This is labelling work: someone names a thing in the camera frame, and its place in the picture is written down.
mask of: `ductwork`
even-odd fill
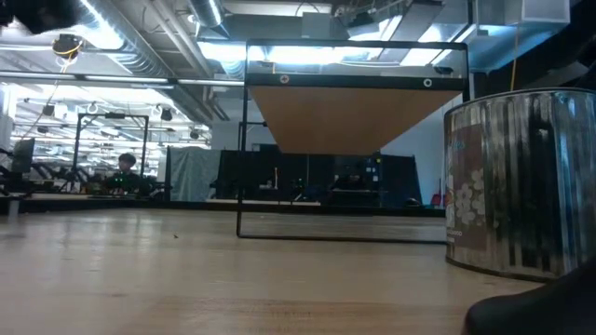
[[[173,77],[175,73],[156,54],[110,0],[80,0],[80,24],[88,29],[86,39],[95,47],[113,48],[122,54],[110,55],[133,75]],[[192,121],[210,125],[213,116],[204,101],[187,89],[175,86],[159,90],[172,99]]]
[[[220,0],[187,0],[195,20],[203,27],[211,28],[225,38],[230,34],[224,27],[224,7]]]

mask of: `ceiling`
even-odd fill
[[[486,0],[483,3],[490,5],[498,2]],[[521,2],[509,1],[510,4]],[[470,67],[478,71],[490,71],[513,57],[512,41],[515,34],[520,38],[518,53],[522,54],[557,33],[565,24],[563,21],[543,21],[541,24],[525,21],[517,24],[510,21],[504,11],[499,12],[493,7],[491,10],[473,7],[472,12],[477,17],[470,25],[470,14],[473,13],[470,13],[468,0],[331,0],[313,3],[224,0],[223,24],[197,30],[187,0],[80,0],[80,3],[86,15],[81,24],[73,28],[37,36],[28,36],[18,23],[5,29],[0,36],[0,70],[242,80],[245,59],[243,44],[247,39],[309,36],[323,39],[465,42],[470,49]],[[358,29],[352,27],[361,18],[359,14],[364,12],[370,13],[369,19],[373,22],[360,24]],[[223,37],[222,30],[229,33],[229,38]],[[52,42],[60,34],[82,35],[87,40],[75,62],[66,69],[65,60],[58,58],[51,50]],[[434,50],[434,54],[433,50],[430,51],[429,54],[420,49],[379,50],[374,54],[374,50],[368,50],[365,59],[355,59],[350,54],[351,58],[348,58],[353,62],[345,61],[344,57],[335,64],[315,69],[319,74],[323,71],[321,69],[326,69],[324,71],[355,75],[417,75],[425,71],[426,64],[433,61],[433,65],[448,65],[461,75],[467,75],[460,66],[460,56],[455,53],[444,55],[441,50]],[[355,63],[364,66],[351,66]],[[303,73],[313,69],[310,64],[291,65],[289,71],[294,72]],[[52,95],[52,85],[7,79],[2,81],[13,83],[10,86],[18,101],[14,138],[22,136],[39,119],[39,125],[52,126],[38,140],[46,144],[40,150],[48,153],[53,153],[54,143],[58,141],[53,137],[72,141],[76,114],[87,112],[91,106],[91,110],[98,108],[97,113],[149,116],[149,128],[152,129],[149,156],[154,163],[161,155],[160,142],[181,145],[190,142],[208,148],[209,127],[214,123],[237,122],[241,119],[241,87],[128,85],[109,88],[77,82],[73,83],[75,86],[59,86]],[[56,104],[61,114],[40,117],[41,109],[48,101]],[[173,111],[173,119],[169,123],[159,118],[160,110],[164,107]],[[249,101],[249,120],[263,120],[253,100]],[[135,142],[139,140],[135,139],[141,138],[142,132],[134,129],[139,126],[135,121],[103,120],[101,126],[98,122],[99,119],[95,120],[96,124],[89,124],[82,135],[82,138],[88,137],[94,141],[85,149],[89,151],[89,161],[97,160],[95,154],[106,156],[105,150],[98,151],[93,147],[97,142],[105,141],[114,147],[122,147],[110,152],[123,152],[138,146]],[[118,135],[106,135],[102,133],[101,127],[119,127]],[[201,137],[196,141],[188,137],[191,128],[201,129]],[[106,161],[114,160],[113,156],[110,157]]]

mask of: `black metal frame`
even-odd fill
[[[78,161],[78,147],[81,141],[81,131],[84,129],[83,125],[82,125],[82,121],[83,118],[85,117],[93,117],[93,118],[97,118],[97,117],[105,117],[108,114],[91,114],[91,113],[81,113],[78,115],[78,120],[76,121],[76,137],[74,139],[74,156],[73,156],[73,167],[72,167],[72,171],[76,171],[78,169],[78,167],[76,166],[76,163]],[[145,171],[145,157],[146,157],[146,152],[147,152],[147,135],[149,134],[149,116],[147,115],[123,115],[124,118],[127,117],[132,117],[132,118],[141,118],[143,120],[145,120],[145,127],[143,130],[143,135],[142,135],[142,156],[141,156],[141,173],[140,176],[142,177],[144,171]]]
[[[472,24],[473,16],[468,13],[467,29]],[[467,66],[467,45],[463,43],[448,42],[383,42],[383,41],[335,41],[335,40],[263,40],[252,39],[247,41],[246,54],[249,54],[251,46],[274,47],[274,46],[295,46],[295,47],[379,47],[379,48],[429,48],[429,49],[451,49],[465,51],[465,69]],[[294,86],[294,87],[360,87],[360,88],[402,88],[402,89],[427,89],[427,90],[461,90],[464,94],[464,101],[469,100],[469,80],[467,76],[463,79],[453,78],[432,78],[432,86],[425,85],[425,78],[416,77],[379,77],[379,76],[355,76],[355,75],[312,75],[297,74],[249,74],[248,56],[245,59],[242,102],[242,121],[238,125],[238,153],[240,164],[238,165],[238,199],[237,199],[237,222],[236,236],[239,238],[256,239],[281,239],[281,240],[313,240],[313,241],[349,241],[349,242],[387,242],[387,243],[422,243],[422,244],[445,244],[444,241],[424,240],[403,240],[403,239],[379,239],[379,238],[351,238],[351,237],[316,237],[316,236],[289,236],[289,235],[257,235],[242,233],[242,212],[246,211],[244,204],[244,191],[247,181],[246,169],[243,162],[247,158],[247,125],[254,124],[248,121],[248,100],[249,86]]]

